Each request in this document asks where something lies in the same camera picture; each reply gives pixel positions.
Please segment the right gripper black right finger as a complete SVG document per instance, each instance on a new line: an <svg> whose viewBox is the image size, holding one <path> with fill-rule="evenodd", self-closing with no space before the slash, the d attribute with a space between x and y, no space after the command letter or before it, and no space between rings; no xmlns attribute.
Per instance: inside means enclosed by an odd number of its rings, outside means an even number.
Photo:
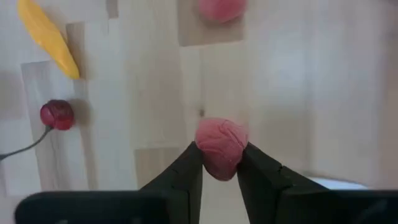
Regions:
<svg viewBox="0 0 398 224"><path fill-rule="evenodd" d="M398 224L398 190L332 190L249 143L238 181L250 224Z"/></svg>

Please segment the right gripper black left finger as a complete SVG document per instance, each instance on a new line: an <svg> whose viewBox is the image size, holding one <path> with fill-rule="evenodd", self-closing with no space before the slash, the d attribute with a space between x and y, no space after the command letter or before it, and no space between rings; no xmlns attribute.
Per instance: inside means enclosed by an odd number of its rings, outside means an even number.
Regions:
<svg viewBox="0 0 398 224"><path fill-rule="evenodd" d="M199 224L203 154L192 142L139 190L33 194L14 211L16 224Z"/></svg>

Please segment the pink toy peach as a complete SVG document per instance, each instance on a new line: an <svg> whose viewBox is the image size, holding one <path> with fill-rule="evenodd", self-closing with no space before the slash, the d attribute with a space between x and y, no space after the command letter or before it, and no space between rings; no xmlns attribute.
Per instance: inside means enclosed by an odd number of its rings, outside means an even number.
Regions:
<svg viewBox="0 0 398 224"><path fill-rule="evenodd" d="M199 13L207 20L228 22L242 16L248 0L197 0Z"/></svg>
<svg viewBox="0 0 398 224"><path fill-rule="evenodd" d="M206 171L217 180L229 181L248 145L248 133L227 119L203 119L195 132L195 144L203 153Z"/></svg>

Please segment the dark red toy cherry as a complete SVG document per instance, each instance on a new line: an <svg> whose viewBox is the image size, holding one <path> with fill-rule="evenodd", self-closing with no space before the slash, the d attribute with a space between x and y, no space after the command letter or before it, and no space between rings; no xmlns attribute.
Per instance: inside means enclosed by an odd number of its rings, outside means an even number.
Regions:
<svg viewBox="0 0 398 224"><path fill-rule="evenodd" d="M75 124L73 108L66 100L49 100L41 107L39 115L42 124L45 126L43 134L38 138L38 140L25 148L0 154L0 162L7 157L20 154L36 147L36 145L41 143L45 139L46 135L48 135L52 130L56 129L59 131L67 131Z"/></svg>

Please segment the yellow elongated toy fruit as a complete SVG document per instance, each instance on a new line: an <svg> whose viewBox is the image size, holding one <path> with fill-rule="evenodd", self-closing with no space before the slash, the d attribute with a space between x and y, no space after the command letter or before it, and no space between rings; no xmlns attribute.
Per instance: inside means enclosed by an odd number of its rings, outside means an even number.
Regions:
<svg viewBox="0 0 398 224"><path fill-rule="evenodd" d="M32 40L44 49L59 69L71 79L79 79L78 66L61 32L33 0L18 0L17 12Z"/></svg>

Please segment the small white rectangular card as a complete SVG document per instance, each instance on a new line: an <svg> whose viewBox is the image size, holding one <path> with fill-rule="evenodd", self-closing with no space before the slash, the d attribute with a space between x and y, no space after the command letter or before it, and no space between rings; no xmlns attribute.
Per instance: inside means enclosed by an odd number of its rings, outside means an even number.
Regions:
<svg viewBox="0 0 398 224"><path fill-rule="evenodd" d="M308 177L310 180L332 190L366 190L367 186L345 180L327 179L323 177Z"/></svg>

